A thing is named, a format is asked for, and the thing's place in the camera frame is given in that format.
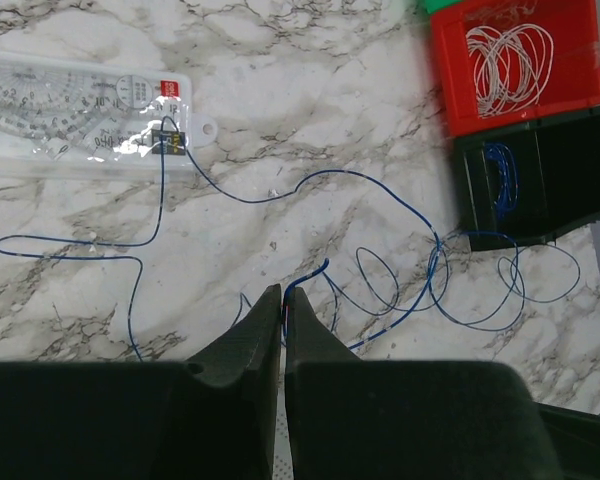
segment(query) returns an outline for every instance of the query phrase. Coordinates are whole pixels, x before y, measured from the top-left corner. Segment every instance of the white wire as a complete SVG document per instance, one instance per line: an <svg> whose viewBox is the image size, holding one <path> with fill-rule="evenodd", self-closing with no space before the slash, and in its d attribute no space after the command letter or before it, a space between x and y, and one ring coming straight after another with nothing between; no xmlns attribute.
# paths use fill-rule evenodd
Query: white wire
<svg viewBox="0 0 600 480"><path fill-rule="evenodd" d="M467 32L478 114L493 117L538 104L553 67L553 38L531 23L500 32L475 27ZM512 71L518 72L516 78Z"/></svg>

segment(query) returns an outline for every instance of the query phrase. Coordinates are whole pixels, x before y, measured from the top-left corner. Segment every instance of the blue wire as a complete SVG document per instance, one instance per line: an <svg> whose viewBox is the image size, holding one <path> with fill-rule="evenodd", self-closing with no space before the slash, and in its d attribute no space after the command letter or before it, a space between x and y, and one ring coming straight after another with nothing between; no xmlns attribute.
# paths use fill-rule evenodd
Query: blue wire
<svg viewBox="0 0 600 480"><path fill-rule="evenodd" d="M165 159L164 159L164 124L167 118L163 118L160 123L160 205L158 207L158 218L156 220L156 226L153 229L153 233L151 236L140 243L114 243L114 242L95 242L90 240L75 240L73 238L62 238L62 237L48 237L44 235L7 235L5 237L0 238L0 244L6 242L8 240L14 239L25 239L25 240L41 240L45 242L53 242L53 243L63 243L65 245L81 245L81 246L93 246L93 247L110 247L110 248L138 248L149 245L153 242L158 236L158 232L160 231L160 226L162 224L162 215L164 212L164 191L165 191ZM109 261L109 260L133 260L138 263L138 275L136 277L136 281L133 284L133 290L131 291L131 298L129 299L129 307L127 309L127 333L129 335L129 342L131 343L131 348L134 353L138 357L138 360L143 361L142 355L140 354L140 350L135 340L133 339L133 332L131 328L131 314L133 312L133 304L136 298L136 294L138 292L138 285L140 284L140 279L142 278L142 272L144 271L144 264L142 260L133 255L102 255L99 257L88 257L81 255L45 255L38 253L22 253L16 252L13 250L5 250L0 248L0 253L2 255L8 255L12 257L24 257L24 258L36 258L36 259L51 259L51 260L70 260L70 261Z"/></svg>
<svg viewBox="0 0 600 480"><path fill-rule="evenodd" d="M172 124L172 126L174 127L176 132L179 131L177 125L175 124L175 122L173 121L172 118L164 117L162 119L161 126L160 126L161 132L165 131L164 126L165 126L165 122L167 122L167 121ZM86 241L86 240L74 240L74 239L65 239L65 238L59 238L59 237L47 237L47 236L39 236L39 235L9 235L9 236L0 238L0 243L4 242L6 240L21 238L21 239L28 239L28 240L42 240L42 241L49 241L49 242L64 243L64 244L69 244L69 245L82 245L82 246L85 246L85 245L92 246L93 245L93 246L104 246L104 247L113 247L113 248L115 248L115 247L136 248L136 247L142 247L142 246L146 246L146 245L150 244L152 241L155 240L155 238L158 235L158 232L159 232L160 226L161 226L161 222L162 222L163 211L164 211L164 193L165 193L165 157L164 157L164 153L165 152L164 152L164 141L163 141L162 134L160 135L160 147L161 147L160 148L160 151L161 151L161 155L160 155L160 165L161 165L160 205L159 205L159 209L158 209L158 218L157 218L157 222L156 222L156 227L153 231L153 234L151 235L151 237L148 240L141 242L141 243L113 243L113 242L93 242L93 241ZM496 161L499 164L499 171L500 171L500 176L501 176L501 192L499 195L499 199L496 202L496 209L498 210L499 215L504 215L504 213L513 210L517 206L517 201L518 201L517 167L515 166L515 160L513 158L513 155L511 154L510 150L506 146L504 146L502 144L493 144L493 145L489 146L488 149L489 149L489 153L488 153L489 159ZM551 246L552 248L555 248L555 249L561 251L562 253L566 254L567 256L569 256L569 258L576 264L576 266L578 267L578 277L576 279L576 282L566 293L564 293L563 295L561 295L559 297L556 297L555 299L552 299L552 300L531 299L531 298L527 297L527 295L526 295L524 279L519 270L519 256L520 256L520 253L522 253L525 249L519 250L516 242L513 239L511 239L510 237L508 237L505 234L497 233L497 232L462 232L462 233L458 233L458 234L453 234L453 235L447 237L444 241L441 241L436 230L434 229L433 225L429 222L429 220L424 215L422 215L419 211L417 211L411 205L409 205L404 200L402 200L400 197L398 197L393 191L391 191L382 182L376 180L373 177L370 177L363 173L360 173L360 172L356 172L353 170L345 170L345 169L320 170L320 171L314 172L312 174L309 174L306 177L304 177L303 179L301 179L300 182L298 182L296 184L296 186L293 190L290 190L289 192L287 192L283 195L279 195L279 196L272 197L272 198L259 199L259 200L249 200L249 199L243 199L243 198L237 197L233 194L226 192L222 188L220 188L204 172L204 170L202 170L202 168L198 165L198 163L196 162L194 157L191 155L191 153L188 150L185 150L185 152L186 152L189 160L193 164L193 166L200 173L200 175L209 183L210 186L212 186L216 191L225 195L226 197L228 197L232 200L238 201L240 203L257 205L257 204L264 204L264 203L269 203L269 202L273 202L273 201L277 201L277 200L282 200L284 198L290 197L291 195L297 193L299 191L299 189L302 187L302 185L304 185L306 182L308 182L313 177L320 176L320 175L330 175L330 174L346 174L346 175L353 175L356 177L363 178L363 179L368 180L371 183L379 186L387 194L389 194L390 197L392 197L395 201L397 201L401 206L405 207L408 211L413 213L417 218L419 218L429 228L429 230L431 231L433 238L435 240L435 245L432 248L431 253L429 255L429 260L427 263L426 281L425 281L425 284L424 284L422 290L418 294L416 300L409 308L400 308L397 306L400 301L400 284L398 282L397 274L389 267L389 265L379 255L377 255L375 252L373 252L372 250L370 250L366 247L359 247L356 250L356 264L357 264L358 271L360 272L360 275L361 275L363 281L365 282L365 284L367 285L367 287L369 288L371 293L385 307L384 309L380 310L379 312L372 312L372 311L362 307L359 303L354 301L344 291L343 288L341 288L337 285L337 283L326 273L326 268L329 265L328 259L325 259L324 263L318 269L314 270L313 272L309 273L308 275L305 275L305 276L291 282L291 284L289 284L287 286L287 288L285 289L285 293L283 296L282 312L283 312L283 317L286 320L286 315L288 313L288 296L289 296L290 292L293 290L293 288L297 287L298 285L300 285L318 275L322 275L326 279L327 284L329 285L329 288L331 289L331 292L334 297L334 314L333 314L333 318L332 318L331 326L330 326L330 330L332 332L335 332L335 330L337 328L337 314L338 314L338 305L339 305L338 295L342 295L345 299L347 299L349 302L351 302L356 308L358 308L359 310L361 310L371 316L382 317L382 316L385 316L394 311L402 313L402 315L398 319L394 320L388 327L385 327L384 329L370 335L369 337L367 337L363 340L360 340L360 341L354 343L353 345L349 346L349 348L352 350L356 349L358 347L361 347L362 345L365 345L365 344L381 337L382 335L388 333L390 330L392 330L397 325L402 323L413 312L422 312L422 311L429 310L434 307L437 308L441 312L441 314L443 316L445 316L448 320L450 320L451 322L453 322L457 325L462 325L464 327L471 328L474 330L487 331L487 332L505 331L505 330L512 328L518 322L518 320L521 318L525 301L537 302L537 303L552 303L552 302L558 301L558 300L564 298L565 296L567 296L569 293L571 293L575 289L575 287L577 286L577 284L580 280L580 276L581 276L580 265L578 264L575 257L573 257L571 254L567 253L566 251L564 251L558 247ZM511 182L511 178L510 178L511 175L513 176L513 184ZM463 322L463 321L456 319L455 317L450 315L440 304L440 301L442 300L442 298L444 297L444 295L447 291L449 281L450 281L450 276L451 276L451 271L450 271L450 267L449 267L449 259L448 259L448 256L447 256L447 253L445 250L445 246L449 240L452 240L461 235L467 235L467 236L485 235L485 236L497 236L500 238L504 238L512 243L512 245L515 247L515 251L516 251L516 254L515 254L513 260L506 258L506 257L501 257L498 260L498 274L499 274L500 278L502 279L502 281L505 283L505 285L509 289L507 294L503 298L502 302L490 315L488 315L480 320L471 321L471 322ZM371 281L369 280L369 277L362 266L362 262L360 260L360 252L367 252L370 255L372 255L376 260L378 260L380 262L380 264L389 273L389 276L391 277L394 287L395 287L395 293L392 296L391 302L387 302L378 293L378 291L374 288L374 286L371 284ZM132 314L132 310L133 310L133 304L134 304L136 293L138 290L138 285L140 283L140 278L142 277L142 273L144 270L144 264L142 263L142 260L140 260L138 257L131 256L131 255L115 255L115 256L103 255L100 257L44 255L44 254L14 252L11 250L4 250L2 248L0 248L0 253L4 254L4 255L15 256L15 257L36 258L36 259L79 260L79 261L102 261L102 260L125 260L126 259L126 260L134 260L134 261L138 262L138 264L139 264L138 276L136 277L136 281L134 283L134 287L133 287L133 290L131 293L131 298L129 301L129 308L127 311L127 330L128 330L128 334L129 334L129 341L131 343L131 347L132 347L133 351L135 352L136 356L138 357L138 359L140 361L143 360L142 355L140 354L139 348L134 341L132 328L131 328L131 314ZM444 258L444 267L442 267L442 268L445 271L445 277L444 277L444 284L443 284L442 292L439 295L437 295L434 291L433 280L434 280L436 273L439 271L439 268L438 268L439 267L439 259L441 256ZM509 262L509 275L511 277L510 283L504 278L504 275L502 273L502 270L501 270L501 262L502 261ZM432 303L426 307L417 308L426 293L429 293L429 296L432 299ZM521 297L521 299L522 299L520 311L518 312L518 315L515 317L513 322L511 322L506 327L498 328L498 329L487 329L487 328L476 326L476 325L483 324L484 322L493 318L493 316L496 315L498 313L498 311L500 311L502 309L502 307L504 306L504 304L509 299L509 297L511 296L512 293L514 295L517 295L518 297ZM234 319L231 326L234 326L239 321L240 315L242 314L242 309L243 309L244 303L246 303L247 306L249 308L251 308L251 303L249 302L249 299L246 297L246 295L244 295L243 293L240 293L240 306L239 306L238 314L236 315L236 318ZM286 321L283 322L283 337L286 338Z"/></svg>
<svg viewBox="0 0 600 480"><path fill-rule="evenodd" d="M562 300L563 298L567 297L571 292L573 292L575 290L575 288L578 286L578 284L580 283L580 279L582 278L582 269L580 268L580 264L578 263L578 260L576 260L576 257L574 257L573 255L571 255L569 252L567 252L566 250L556 246L556 245L544 245L545 247L548 248L552 248L554 250L557 250L561 253L563 253L564 255L566 255L567 257L569 257L569 259L575 264L576 268L578 269L578 275L576 276L576 280L573 282L573 284L571 285L571 287L569 287L569 289L564 292L563 294L552 298L550 300L538 300L536 298L531 298L528 297L527 295L524 294L524 292L521 292L520 289L517 288L517 286L515 284L513 284L513 293L516 294L517 296L523 298L524 300L526 300L527 302L532 302L532 303L541 303L541 304L549 304L549 303L555 303L559 300ZM520 250L520 255L522 255L523 252L527 251L529 247L525 247L523 249ZM509 260L506 257L500 257L498 259L498 264L497 264L497 269L498 269L498 276L500 277L500 279L503 281L503 283L511 288L512 285L509 285L509 283L507 282L507 280L504 278L504 275L502 274L502 270L500 269L500 262L502 261L506 261L509 262L511 264L511 260ZM511 275L511 268L512 265L509 265L509 275Z"/></svg>
<svg viewBox="0 0 600 480"><path fill-rule="evenodd" d="M238 309L238 314L236 315L235 320L231 324L231 327L233 327L236 323L238 323L238 320L240 319L240 314L242 313L242 307L243 307L244 303L246 303L247 306L249 308L251 308L251 302L249 301L247 296L244 293L240 293L240 308Z"/></svg>
<svg viewBox="0 0 600 480"><path fill-rule="evenodd" d="M484 150L485 158L498 165L500 192L494 204L496 216L498 220L502 220L518 206L518 167L513 153L506 145L487 143Z"/></svg>

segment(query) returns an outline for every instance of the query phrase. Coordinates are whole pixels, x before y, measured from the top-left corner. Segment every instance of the storage bin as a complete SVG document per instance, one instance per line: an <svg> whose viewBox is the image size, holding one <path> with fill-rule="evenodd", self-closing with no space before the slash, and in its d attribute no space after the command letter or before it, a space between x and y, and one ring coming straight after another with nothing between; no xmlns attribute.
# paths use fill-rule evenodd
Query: storage bin
<svg viewBox="0 0 600 480"><path fill-rule="evenodd" d="M517 205L504 215L496 208L502 176L485 154L494 144L511 151L517 169ZM600 220L600 107L456 138L453 163L463 230L526 246ZM474 251L511 247L494 236L470 241Z"/></svg>
<svg viewBox="0 0 600 480"><path fill-rule="evenodd" d="M491 130L600 105L600 49L595 0L465 0L432 15L437 63L452 136ZM500 32L523 24L553 38L552 68L537 104L492 117L478 113L466 35L477 26Z"/></svg>

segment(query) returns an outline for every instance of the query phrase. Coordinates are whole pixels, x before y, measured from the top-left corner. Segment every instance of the clear plastic bag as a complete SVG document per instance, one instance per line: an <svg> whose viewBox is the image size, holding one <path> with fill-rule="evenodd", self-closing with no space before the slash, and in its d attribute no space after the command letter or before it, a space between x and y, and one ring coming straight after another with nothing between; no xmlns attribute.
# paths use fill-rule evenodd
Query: clear plastic bag
<svg viewBox="0 0 600 480"><path fill-rule="evenodd" d="M154 179L164 116L166 171L190 172L217 134L191 96L183 75L0 52L0 175Z"/></svg>

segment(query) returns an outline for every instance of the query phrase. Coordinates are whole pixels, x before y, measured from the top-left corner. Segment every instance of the marble countertop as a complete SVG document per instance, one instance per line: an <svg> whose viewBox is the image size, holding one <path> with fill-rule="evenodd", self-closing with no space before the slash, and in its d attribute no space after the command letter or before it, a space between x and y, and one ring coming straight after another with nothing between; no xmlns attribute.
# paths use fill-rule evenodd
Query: marble countertop
<svg viewBox="0 0 600 480"><path fill-rule="evenodd" d="M227 190L262 198L318 169L356 169L382 179L444 235L458 215L427 18L412 1L0 1L0 49L189 75L195 109L220 126L217 142L197 155ZM140 240L151 232L158 193L146 183L0 179L0 236ZM325 257L332 278L379 309L355 271L358 246L380 254L397 270L403 297L413 297L429 236L383 195L358 179L329 178L250 206L199 177L170 183L158 239L135 252L146 266L133 317L143 355L195 353L229 328L240 292L253 301ZM498 360L516 368L537 400L598 413L600 278L591 233L573 232L558 246L582 267L578 287L558 302L525 306L507 333L471 331L430 310L358 353ZM456 316L479 318L506 293L497 258L455 257L445 306ZM577 274L546 248L525 252L522 269L538 298L564 291ZM136 272L124 261L0 256L0 359L132 360L126 311ZM390 291L382 267L370 272ZM317 279L305 288L327 321L328 285ZM518 302L490 325L505 325ZM339 319L338 335L351 343L392 317L370 318L341 302Z"/></svg>

